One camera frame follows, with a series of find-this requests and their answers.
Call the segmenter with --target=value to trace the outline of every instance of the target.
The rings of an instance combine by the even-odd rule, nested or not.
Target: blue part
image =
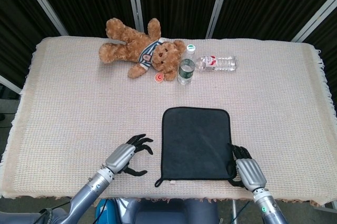
[[[101,201],[98,203],[97,208],[96,208],[96,214],[95,218],[97,218],[104,206],[105,199],[101,199]],[[102,215],[100,216],[100,219],[97,224],[117,224],[116,222],[116,212],[115,212],[115,202],[108,199],[105,205],[105,208],[103,210]]]

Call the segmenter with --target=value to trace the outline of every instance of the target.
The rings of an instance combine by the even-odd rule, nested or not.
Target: orange tag
[[[164,74],[163,73],[157,73],[156,76],[154,76],[154,80],[157,83],[161,83],[164,80]]]

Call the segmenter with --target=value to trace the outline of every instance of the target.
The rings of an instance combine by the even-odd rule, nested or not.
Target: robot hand
[[[135,171],[128,167],[131,158],[135,153],[141,150],[147,150],[150,155],[153,155],[152,149],[144,144],[145,142],[153,142],[152,139],[143,138],[146,134],[133,136],[127,143],[120,145],[105,161],[106,167],[111,170],[113,174],[122,172],[128,173],[132,176],[142,176],[147,173],[146,170]]]
[[[260,166],[255,159],[252,159],[248,150],[244,147],[239,147],[230,144],[236,161],[232,166],[237,166],[241,180],[229,180],[232,186],[240,186],[253,192],[255,189],[264,188],[267,180],[264,177]]]

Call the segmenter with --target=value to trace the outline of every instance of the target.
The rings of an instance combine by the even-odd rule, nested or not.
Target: bottle cap
[[[195,52],[195,46],[193,44],[189,44],[186,46],[186,51],[188,54],[194,54]]]

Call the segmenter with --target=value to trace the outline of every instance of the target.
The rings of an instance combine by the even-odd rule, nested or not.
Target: woven cloth
[[[246,147],[275,198],[337,199],[337,119],[318,51],[308,44],[252,39],[185,40],[200,56],[235,55],[235,72],[195,73],[187,86],[157,83],[155,70],[127,77],[133,65],[104,65],[108,39],[56,37],[34,53],[3,155],[5,197],[74,196],[101,163],[131,136],[147,133],[154,155],[137,153],[102,197],[251,198],[226,181],[163,182],[161,123],[170,107],[224,109],[232,143]]]

